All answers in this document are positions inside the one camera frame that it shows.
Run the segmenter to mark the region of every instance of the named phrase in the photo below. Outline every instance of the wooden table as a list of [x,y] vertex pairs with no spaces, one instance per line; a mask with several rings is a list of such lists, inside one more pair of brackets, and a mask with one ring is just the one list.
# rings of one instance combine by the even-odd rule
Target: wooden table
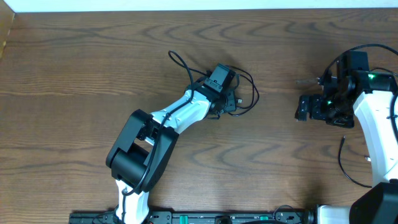
[[[302,94],[340,53],[367,43],[398,48],[398,9],[18,14],[0,64],[0,222],[66,223],[73,211],[114,208],[105,158],[136,109],[183,94],[186,72],[218,62],[254,76],[261,97],[244,116],[184,131],[150,193],[156,207],[264,211],[281,204],[351,205],[371,184],[358,121],[342,129],[296,122]],[[398,58],[367,49],[371,66]],[[251,87],[241,82],[248,102]]]

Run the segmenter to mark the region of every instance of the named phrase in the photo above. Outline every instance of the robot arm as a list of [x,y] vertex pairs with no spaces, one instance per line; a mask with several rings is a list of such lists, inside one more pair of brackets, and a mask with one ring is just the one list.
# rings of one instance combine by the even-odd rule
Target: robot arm
[[394,76],[369,71],[366,52],[348,51],[337,60],[337,76],[328,72],[320,84],[323,94],[301,96],[295,117],[305,121],[309,113],[310,119],[352,128],[357,116],[371,157],[373,188],[351,207],[320,206],[317,223],[395,223],[398,143],[391,125],[395,116],[390,114],[393,93],[398,90]]
[[[234,88],[229,87],[235,76],[233,70],[219,64],[203,84],[195,82],[188,86],[181,99],[163,110],[151,114],[142,110],[133,112],[106,158],[106,165],[111,168],[119,189],[116,216],[120,220],[128,224],[144,221],[149,212],[149,191],[162,176],[180,133],[208,114],[219,116],[236,111]],[[145,151],[134,143],[135,139],[150,145],[159,140],[146,176],[144,173],[154,150]],[[126,195],[133,189],[133,194]]]

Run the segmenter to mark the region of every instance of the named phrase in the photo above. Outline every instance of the white background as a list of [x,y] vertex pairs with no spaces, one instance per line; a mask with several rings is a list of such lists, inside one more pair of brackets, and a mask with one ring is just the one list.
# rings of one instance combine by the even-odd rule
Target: white background
[[398,0],[5,0],[14,12],[398,7]]

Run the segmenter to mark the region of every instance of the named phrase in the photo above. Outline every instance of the white wall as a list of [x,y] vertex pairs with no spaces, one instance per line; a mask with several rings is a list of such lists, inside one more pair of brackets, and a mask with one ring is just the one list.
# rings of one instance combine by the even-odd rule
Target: white wall
[[14,12],[398,7],[398,0],[5,0]]

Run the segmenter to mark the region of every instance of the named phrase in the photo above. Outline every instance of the robotic arm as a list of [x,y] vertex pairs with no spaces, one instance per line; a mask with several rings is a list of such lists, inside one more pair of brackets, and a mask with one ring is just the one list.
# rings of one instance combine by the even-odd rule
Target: robotic arm
[[[148,215],[149,191],[162,176],[180,133],[208,114],[236,111],[235,88],[229,87],[236,76],[218,64],[203,84],[191,84],[181,99],[163,110],[133,112],[106,158],[119,189],[116,216],[122,223],[139,224]],[[151,152],[134,143],[136,139],[153,145]]]
[[319,79],[323,94],[301,96],[295,117],[305,121],[309,113],[310,119],[352,128],[355,114],[368,145],[373,188],[351,207],[320,206],[318,223],[396,223],[398,143],[392,123],[396,122],[397,83],[390,73],[371,72],[366,52],[347,51],[336,63],[337,76],[327,70]]

